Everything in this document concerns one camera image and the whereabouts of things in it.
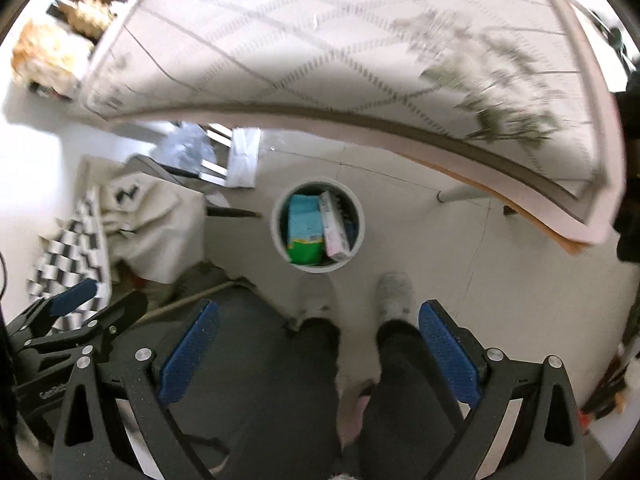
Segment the blue green snack bag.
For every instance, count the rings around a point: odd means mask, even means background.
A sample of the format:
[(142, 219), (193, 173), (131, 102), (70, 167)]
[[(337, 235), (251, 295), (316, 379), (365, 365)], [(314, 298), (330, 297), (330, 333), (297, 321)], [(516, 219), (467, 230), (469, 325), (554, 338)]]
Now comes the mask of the blue green snack bag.
[(318, 196), (294, 194), (288, 202), (288, 258), (298, 266), (315, 266), (324, 254)]

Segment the round white trash bin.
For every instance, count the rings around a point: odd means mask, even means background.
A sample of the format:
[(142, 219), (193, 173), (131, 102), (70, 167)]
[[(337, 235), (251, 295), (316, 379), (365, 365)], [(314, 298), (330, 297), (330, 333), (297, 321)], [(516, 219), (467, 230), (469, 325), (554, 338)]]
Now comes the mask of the round white trash bin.
[(341, 269), (360, 249), (366, 222), (350, 188), (328, 178), (299, 182), (273, 206), (274, 247), (294, 268), (311, 274)]

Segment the checkered black white cloth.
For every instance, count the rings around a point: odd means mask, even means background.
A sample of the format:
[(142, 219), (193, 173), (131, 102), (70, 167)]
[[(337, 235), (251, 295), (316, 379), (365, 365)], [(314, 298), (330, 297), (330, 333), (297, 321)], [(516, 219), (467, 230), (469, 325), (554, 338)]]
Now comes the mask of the checkered black white cloth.
[(52, 334), (78, 330), (111, 300), (111, 265), (101, 219), (99, 185), (93, 185), (78, 200), (74, 213), (63, 223), (60, 232), (46, 241), (27, 279), (27, 293), (32, 301), (49, 298), (87, 278), (96, 281), (96, 294), (58, 318)]

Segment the person's right leg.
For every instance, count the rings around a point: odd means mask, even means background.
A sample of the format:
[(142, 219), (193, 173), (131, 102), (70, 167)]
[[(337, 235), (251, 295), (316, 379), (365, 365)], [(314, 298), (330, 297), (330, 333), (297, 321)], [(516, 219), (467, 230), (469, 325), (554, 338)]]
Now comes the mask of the person's right leg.
[(424, 479), (463, 426), (459, 404), (418, 329), (406, 274), (378, 279), (380, 381), (358, 439), (365, 479)]

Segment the beige sofa cushion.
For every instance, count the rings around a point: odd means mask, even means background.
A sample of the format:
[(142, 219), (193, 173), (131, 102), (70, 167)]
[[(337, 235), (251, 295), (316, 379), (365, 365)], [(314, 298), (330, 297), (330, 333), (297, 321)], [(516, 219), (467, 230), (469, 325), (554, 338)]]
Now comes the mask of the beige sofa cushion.
[(100, 186), (100, 219), (110, 265), (145, 281), (171, 284), (204, 259), (205, 196), (148, 156)]

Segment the pink tissue box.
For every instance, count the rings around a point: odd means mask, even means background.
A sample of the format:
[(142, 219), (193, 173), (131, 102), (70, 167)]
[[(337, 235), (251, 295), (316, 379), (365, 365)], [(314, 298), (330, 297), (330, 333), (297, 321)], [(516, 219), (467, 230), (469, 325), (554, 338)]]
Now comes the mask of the pink tissue box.
[(350, 255), (350, 245), (343, 216), (337, 206), (336, 197), (330, 191), (324, 191), (319, 196), (319, 207), (326, 254), (334, 261), (348, 259)]

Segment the yellow flower bouquet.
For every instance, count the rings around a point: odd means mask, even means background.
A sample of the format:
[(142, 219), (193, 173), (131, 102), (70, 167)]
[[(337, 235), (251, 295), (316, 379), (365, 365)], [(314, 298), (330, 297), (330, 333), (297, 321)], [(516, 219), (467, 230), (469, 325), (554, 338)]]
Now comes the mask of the yellow flower bouquet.
[(47, 16), (29, 20), (12, 51), (14, 81), (38, 84), (66, 99), (75, 99), (88, 72), (94, 44)]

